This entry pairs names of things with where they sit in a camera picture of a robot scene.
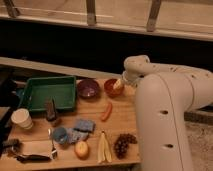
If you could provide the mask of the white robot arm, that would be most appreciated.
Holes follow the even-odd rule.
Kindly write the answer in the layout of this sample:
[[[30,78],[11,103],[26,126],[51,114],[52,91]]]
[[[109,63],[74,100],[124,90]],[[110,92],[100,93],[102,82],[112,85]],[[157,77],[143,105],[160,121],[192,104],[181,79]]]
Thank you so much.
[[[213,73],[138,55],[125,59],[121,82],[136,88],[142,171],[194,171],[184,113],[213,103]]]

